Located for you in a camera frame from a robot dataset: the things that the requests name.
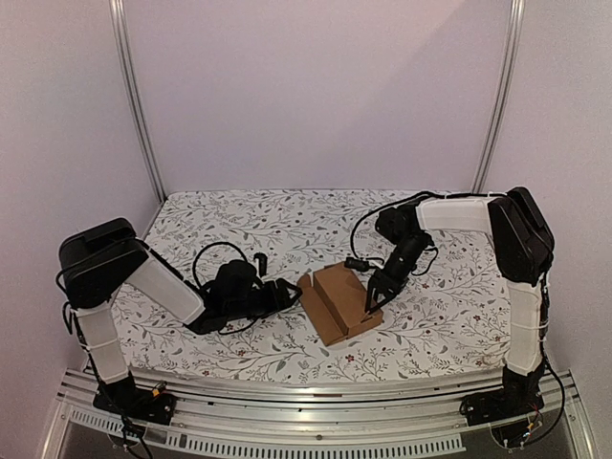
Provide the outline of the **brown cardboard box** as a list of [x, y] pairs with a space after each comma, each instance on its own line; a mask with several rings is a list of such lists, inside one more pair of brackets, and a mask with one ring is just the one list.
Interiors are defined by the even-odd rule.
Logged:
[[297, 281], [300, 303], [325, 346], [361, 335], [383, 323], [381, 310], [365, 310], [366, 289], [342, 263], [306, 273]]

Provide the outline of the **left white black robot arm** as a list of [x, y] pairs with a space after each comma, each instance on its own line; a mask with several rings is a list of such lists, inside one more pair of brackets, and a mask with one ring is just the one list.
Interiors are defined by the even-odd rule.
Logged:
[[99, 379], [106, 401], [122, 415], [142, 407], [140, 390], [128, 383], [130, 371], [111, 312], [123, 287], [144, 295], [195, 335], [220, 332], [229, 322], [249, 322], [292, 308], [302, 295], [295, 284], [263, 280], [245, 254], [223, 264], [214, 278], [186, 279], [141, 240], [132, 225], [116, 218], [65, 239], [58, 249], [55, 281], [72, 313], [69, 323]]

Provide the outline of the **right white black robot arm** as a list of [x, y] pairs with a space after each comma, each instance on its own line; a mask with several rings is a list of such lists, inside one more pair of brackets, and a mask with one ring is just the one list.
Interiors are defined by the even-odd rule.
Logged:
[[373, 271], [364, 303], [368, 315], [393, 300], [421, 254], [433, 251], [432, 231], [475, 231], [489, 238], [511, 310], [510, 349], [494, 408], [501, 416], [515, 416], [536, 396], [545, 368], [548, 277], [554, 261], [555, 239], [531, 192], [523, 186], [488, 194], [419, 191], [373, 213], [376, 232], [393, 251], [382, 264], [363, 261]]

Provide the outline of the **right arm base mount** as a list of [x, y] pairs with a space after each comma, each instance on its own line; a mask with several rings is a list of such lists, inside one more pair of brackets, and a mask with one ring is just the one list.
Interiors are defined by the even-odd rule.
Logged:
[[492, 429], [493, 440], [502, 448], [519, 448], [532, 436], [543, 407], [538, 390], [530, 394], [502, 387], [465, 396], [459, 413], [469, 426], [504, 421]]

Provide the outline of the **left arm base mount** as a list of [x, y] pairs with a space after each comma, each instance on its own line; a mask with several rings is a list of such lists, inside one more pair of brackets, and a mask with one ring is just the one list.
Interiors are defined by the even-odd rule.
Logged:
[[140, 388], [129, 375], [113, 383], [100, 382], [93, 407], [130, 419], [168, 426], [174, 415], [177, 397], [158, 385]]

